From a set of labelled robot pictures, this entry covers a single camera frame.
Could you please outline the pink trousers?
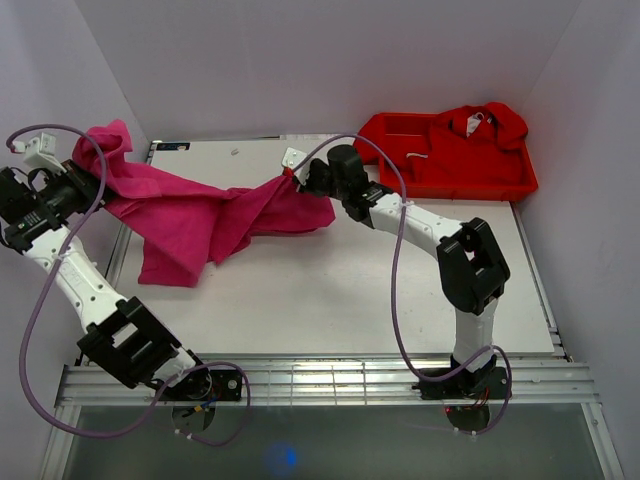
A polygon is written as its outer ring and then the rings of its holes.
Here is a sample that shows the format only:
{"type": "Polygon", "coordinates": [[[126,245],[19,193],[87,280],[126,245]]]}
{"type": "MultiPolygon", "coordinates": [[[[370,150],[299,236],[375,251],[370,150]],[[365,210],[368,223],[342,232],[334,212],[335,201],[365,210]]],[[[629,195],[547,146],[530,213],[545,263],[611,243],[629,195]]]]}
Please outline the pink trousers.
{"type": "Polygon", "coordinates": [[[114,120],[80,138],[73,162],[104,176],[114,196],[107,211],[140,235],[142,285],[195,287],[205,266],[220,265],[259,235],[301,235],[330,226],[331,201],[298,192],[287,176],[255,187],[219,189],[132,163],[126,124],[114,120]]]}

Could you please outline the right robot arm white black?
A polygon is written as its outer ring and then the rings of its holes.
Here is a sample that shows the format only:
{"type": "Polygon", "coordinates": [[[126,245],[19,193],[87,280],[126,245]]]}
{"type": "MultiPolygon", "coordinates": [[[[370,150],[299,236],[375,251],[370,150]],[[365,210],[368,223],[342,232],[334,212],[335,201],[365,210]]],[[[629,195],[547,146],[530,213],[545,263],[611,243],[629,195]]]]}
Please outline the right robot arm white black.
{"type": "Polygon", "coordinates": [[[431,255],[441,289],[454,308],[455,343],[450,366],[417,371],[422,383],[443,383],[464,397],[487,384],[496,365],[494,317],[510,270],[489,224],[439,216],[371,180],[355,147],[338,145],[327,158],[288,149],[281,165],[297,190],[339,201],[354,221],[395,235],[431,255]]]}

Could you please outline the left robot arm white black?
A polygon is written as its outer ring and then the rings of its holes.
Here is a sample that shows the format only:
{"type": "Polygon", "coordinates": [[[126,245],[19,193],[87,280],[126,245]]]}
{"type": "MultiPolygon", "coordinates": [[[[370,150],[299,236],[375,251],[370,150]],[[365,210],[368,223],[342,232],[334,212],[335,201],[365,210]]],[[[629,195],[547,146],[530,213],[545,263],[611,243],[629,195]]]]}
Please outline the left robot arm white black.
{"type": "Polygon", "coordinates": [[[21,182],[9,167],[1,170],[1,217],[6,246],[50,271],[73,305],[85,332],[77,345],[92,362],[129,388],[162,389],[166,397],[199,400],[212,389],[212,376],[200,359],[136,297],[125,298],[109,285],[71,236],[68,219],[84,214],[96,199],[112,194],[90,173],[66,161],[44,174],[44,186],[21,182]]]}

